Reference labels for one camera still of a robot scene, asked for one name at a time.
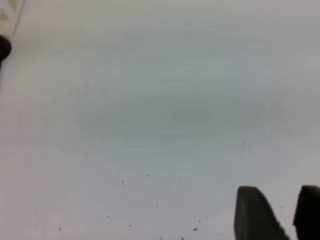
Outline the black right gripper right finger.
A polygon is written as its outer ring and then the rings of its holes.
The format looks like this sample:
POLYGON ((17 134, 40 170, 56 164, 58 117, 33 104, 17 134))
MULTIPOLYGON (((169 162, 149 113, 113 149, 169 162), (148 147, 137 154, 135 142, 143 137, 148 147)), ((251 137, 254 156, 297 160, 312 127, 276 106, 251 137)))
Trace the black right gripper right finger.
POLYGON ((293 219, 299 240, 320 239, 320 187, 303 185, 293 219))

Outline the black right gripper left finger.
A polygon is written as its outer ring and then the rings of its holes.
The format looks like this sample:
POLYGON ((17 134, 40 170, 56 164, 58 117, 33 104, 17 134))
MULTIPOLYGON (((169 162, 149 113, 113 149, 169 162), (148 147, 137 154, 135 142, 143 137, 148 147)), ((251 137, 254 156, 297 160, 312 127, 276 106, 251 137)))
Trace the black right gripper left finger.
POLYGON ((237 189, 234 235, 236 240, 288 240, 265 195, 254 186, 237 189))

